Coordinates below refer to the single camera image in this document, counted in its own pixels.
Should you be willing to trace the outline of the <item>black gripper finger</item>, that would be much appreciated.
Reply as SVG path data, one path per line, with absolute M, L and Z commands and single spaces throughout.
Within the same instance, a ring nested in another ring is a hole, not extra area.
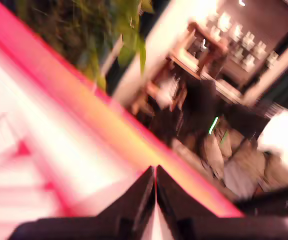
M 100 233 L 142 233 L 155 205 L 154 167 L 150 166 L 112 204 L 96 216 Z
M 189 195 L 160 165 L 156 169 L 157 201 L 162 213 L 173 224 L 209 217 L 209 210 Z

